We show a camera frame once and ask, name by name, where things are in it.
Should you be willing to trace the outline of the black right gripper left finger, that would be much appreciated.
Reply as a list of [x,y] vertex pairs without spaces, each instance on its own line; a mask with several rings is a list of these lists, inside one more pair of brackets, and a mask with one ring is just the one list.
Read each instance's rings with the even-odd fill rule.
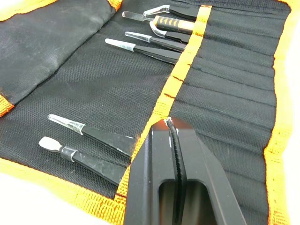
[[124,224],[172,224],[174,178],[169,128],[160,120],[131,164]]

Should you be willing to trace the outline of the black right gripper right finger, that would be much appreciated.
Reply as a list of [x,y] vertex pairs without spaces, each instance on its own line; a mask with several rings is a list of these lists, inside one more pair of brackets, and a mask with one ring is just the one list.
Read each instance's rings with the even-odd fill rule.
[[172,224],[246,224],[220,162],[191,125],[175,118],[165,123],[175,172]]

